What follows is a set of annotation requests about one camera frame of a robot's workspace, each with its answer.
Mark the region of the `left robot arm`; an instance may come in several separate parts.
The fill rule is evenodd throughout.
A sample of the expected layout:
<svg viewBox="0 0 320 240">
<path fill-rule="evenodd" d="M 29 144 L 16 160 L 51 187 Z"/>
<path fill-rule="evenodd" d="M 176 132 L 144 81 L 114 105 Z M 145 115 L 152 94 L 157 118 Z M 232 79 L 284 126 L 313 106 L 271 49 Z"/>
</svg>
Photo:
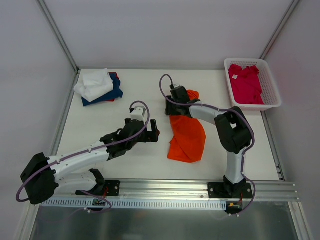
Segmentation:
<svg viewBox="0 0 320 240">
<path fill-rule="evenodd" d="M 47 157 L 42 152 L 34 155 L 20 175 L 26 200 L 37 205 L 57 193 L 78 196 L 107 193 L 109 185 L 99 169 L 80 170 L 122 157 L 138 143 L 158 142 L 160 131 L 156 120 L 151 119 L 150 125 L 151 130 L 147 130 L 143 121 L 126 118 L 124 128 L 103 136 L 87 149 L 66 156 Z"/>
</svg>

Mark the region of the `aluminium mounting rail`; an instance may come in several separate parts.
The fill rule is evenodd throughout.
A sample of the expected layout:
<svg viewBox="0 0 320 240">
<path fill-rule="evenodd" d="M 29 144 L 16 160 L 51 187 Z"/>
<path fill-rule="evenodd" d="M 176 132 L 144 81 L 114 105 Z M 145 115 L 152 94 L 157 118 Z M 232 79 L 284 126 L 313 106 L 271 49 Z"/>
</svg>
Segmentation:
<svg viewBox="0 0 320 240">
<path fill-rule="evenodd" d="M 119 196 L 108 196 L 123 199 L 157 199 L 157 200 L 197 200 L 197 199 L 221 199 L 230 198 L 209 198 L 208 183 L 221 180 L 156 180 L 156 179 L 112 179 L 105 180 L 120 181 Z M 63 179 L 59 186 L 52 190 L 46 184 L 40 192 L 40 202 L 43 203 L 52 197 L 76 196 L 76 190 L 81 187 L 88 187 L 93 181 L 86 182 L 81 176 L 79 179 Z M 245 201 L 275 201 L 275 202 L 300 202 L 301 198 L 292 182 L 286 181 L 257 181 L 250 183 L 253 191 L 252 199 Z"/>
</svg>

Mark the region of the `white plastic basket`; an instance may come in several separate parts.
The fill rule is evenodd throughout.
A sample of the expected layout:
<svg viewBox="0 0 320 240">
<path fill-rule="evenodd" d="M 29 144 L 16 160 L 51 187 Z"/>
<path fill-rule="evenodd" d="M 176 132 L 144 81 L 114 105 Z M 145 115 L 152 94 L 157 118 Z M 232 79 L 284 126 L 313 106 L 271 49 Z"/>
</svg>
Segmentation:
<svg viewBox="0 0 320 240">
<path fill-rule="evenodd" d="M 268 63 L 255 58 L 224 60 L 226 83 L 231 104 L 243 111 L 278 108 L 282 101 Z"/>
</svg>

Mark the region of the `blue folded t-shirt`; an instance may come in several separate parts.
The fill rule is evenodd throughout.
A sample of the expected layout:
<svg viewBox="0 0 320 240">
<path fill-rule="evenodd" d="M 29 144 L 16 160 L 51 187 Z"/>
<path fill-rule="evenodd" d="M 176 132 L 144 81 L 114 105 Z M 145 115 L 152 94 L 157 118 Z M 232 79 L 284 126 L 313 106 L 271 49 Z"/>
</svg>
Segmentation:
<svg viewBox="0 0 320 240">
<path fill-rule="evenodd" d="M 113 80 L 113 90 L 104 94 L 103 96 L 93 100 L 92 102 L 87 101 L 83 97 L 81 98 L 82 105 L 84 107 L 98 104 L 101 102 L 114 102 L 115 99 L 123 97 L 123 91 L 121 90 L 121 80 L 117 74 L 117 72 L 110 72 L 110 78 Z"/>
</svg>

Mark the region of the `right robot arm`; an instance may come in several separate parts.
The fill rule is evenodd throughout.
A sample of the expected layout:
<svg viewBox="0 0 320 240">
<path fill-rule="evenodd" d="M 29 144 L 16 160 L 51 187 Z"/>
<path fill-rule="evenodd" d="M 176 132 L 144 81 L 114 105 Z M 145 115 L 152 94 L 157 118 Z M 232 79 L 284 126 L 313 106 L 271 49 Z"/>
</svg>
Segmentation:
<svg viewBox="0 0 320 240">
<path fill-rule="evenodd" d="M 253 139 L 242 110 L 234 106 L 220 112 L 197 105 L 199 93 L 171 84 L 165 101 L 165 115 L 169 117 L 173 132 L 167 157 L 171 160 L 195 163 L 204 154 L 207 135 L 200 121 L 214 125 L 221 145 L 227 152 L 227 169 L 223 185 L 214 189 L 219 197 L 239 198 L 246 186 L 243 176 L 242 154 Z"/>
</svg>

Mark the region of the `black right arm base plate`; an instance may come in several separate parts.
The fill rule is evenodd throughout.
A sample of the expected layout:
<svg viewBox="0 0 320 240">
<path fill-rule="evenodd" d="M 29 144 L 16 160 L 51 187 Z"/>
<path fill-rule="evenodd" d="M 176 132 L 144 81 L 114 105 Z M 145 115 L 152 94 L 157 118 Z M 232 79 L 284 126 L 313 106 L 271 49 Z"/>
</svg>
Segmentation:
<svg viewBox="0 0 320 240">
<path fill-rule="evenodd" d="M 253 190 L 250 183 L 227 185 L 224 182 L 209 182 L 207 184 L 208 196 L 211 199 L 252 199 Z"/>
</svg>

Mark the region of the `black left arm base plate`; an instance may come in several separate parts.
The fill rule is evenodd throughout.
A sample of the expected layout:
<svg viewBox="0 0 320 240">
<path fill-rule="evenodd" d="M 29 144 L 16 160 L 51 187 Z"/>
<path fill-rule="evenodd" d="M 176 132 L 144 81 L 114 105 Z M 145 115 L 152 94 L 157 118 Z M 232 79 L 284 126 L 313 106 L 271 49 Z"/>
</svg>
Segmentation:
<svg viewBox="0 0 320 240">
<path fill-rule="evenodd" d="M 104 178 L 94 181 L 89 186 L 82 186 L 75 191 L 76 196 L 85 196 L 83 191 L 88 192 L 91 195 L 99 197 L 118 197 L 120 191 L 119 180 L 105 180 Z"/>
</svg>

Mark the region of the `white folded t-shirt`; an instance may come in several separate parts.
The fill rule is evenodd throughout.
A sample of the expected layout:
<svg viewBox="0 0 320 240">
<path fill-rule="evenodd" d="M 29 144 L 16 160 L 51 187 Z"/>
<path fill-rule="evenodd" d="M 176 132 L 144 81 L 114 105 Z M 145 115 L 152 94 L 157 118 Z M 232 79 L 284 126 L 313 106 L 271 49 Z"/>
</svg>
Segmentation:
<svg viewBox="0 0 320 240">
<path fill-rule="evenodd" d="M 84 73 L 82 81 L 78 82 L 73 88 L 77 94 L 88 102 L 97 100 L 113 89 L 114 83 L 107 68 L 92 73 Z"/>
</svg>

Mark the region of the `magenta t-shirt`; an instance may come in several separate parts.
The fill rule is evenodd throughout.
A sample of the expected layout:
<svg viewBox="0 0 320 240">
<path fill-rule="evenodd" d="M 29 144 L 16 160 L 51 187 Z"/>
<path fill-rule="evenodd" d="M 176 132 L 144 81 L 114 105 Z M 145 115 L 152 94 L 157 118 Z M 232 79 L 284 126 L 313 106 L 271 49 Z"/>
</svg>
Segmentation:
<svg viewBox="0 0 320 240">
<path fill-rule="evenodd" d="M 243 105 L 264 105 L 262 87 L 259 79 L 259 69 L 253 66 L 242 68 L 232 64 L 228 75 L 235 101 Z"/>
</svg>

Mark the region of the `orange t-shirt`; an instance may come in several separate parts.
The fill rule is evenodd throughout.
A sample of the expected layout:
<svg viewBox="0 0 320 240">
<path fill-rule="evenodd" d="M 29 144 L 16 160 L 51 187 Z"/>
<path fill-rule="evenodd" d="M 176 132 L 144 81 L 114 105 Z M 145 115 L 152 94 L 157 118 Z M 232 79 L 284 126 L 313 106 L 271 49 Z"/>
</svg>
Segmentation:
<svg viewBox="0 0 320 240">
<path fill-rule="evenodd" d="M 171 115 L 169 120 L 173 138 L 167 158 L 184 163 L 201 161 L 207 137 L 203 125 L 195 118 L 182 115 Z"/>
</svg>

